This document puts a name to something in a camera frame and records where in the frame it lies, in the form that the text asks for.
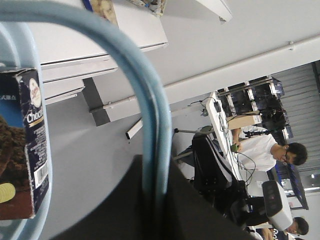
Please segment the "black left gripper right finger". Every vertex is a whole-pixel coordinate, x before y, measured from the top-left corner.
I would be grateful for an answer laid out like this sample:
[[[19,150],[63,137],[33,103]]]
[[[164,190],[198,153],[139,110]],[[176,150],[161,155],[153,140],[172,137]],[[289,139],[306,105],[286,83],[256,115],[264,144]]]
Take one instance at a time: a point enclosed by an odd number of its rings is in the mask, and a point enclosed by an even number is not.
[[[167,188],[163,203],[165,240],[252,240],[222,217],[193,189],[175,163],[164,161]]]

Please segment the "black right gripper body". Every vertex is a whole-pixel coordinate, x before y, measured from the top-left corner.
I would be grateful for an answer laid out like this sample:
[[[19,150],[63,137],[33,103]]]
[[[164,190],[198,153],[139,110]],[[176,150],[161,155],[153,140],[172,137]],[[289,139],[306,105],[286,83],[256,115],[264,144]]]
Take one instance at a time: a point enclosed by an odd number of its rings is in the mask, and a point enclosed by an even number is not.
[[[194,188],[224,218],[239,227],[268,222],[264,198],[249,197],[246,184],[237,180],[232,166],[207,135],[192,138]]]

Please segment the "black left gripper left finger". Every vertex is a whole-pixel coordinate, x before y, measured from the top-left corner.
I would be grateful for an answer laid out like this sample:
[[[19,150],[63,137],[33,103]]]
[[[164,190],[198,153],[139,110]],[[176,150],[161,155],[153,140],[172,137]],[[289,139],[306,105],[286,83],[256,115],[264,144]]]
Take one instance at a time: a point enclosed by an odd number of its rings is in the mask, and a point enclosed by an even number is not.
[[[87,216],[53,239],[148,240],[142,168],[143,156],[135,155],[124,177],[109,196]]]

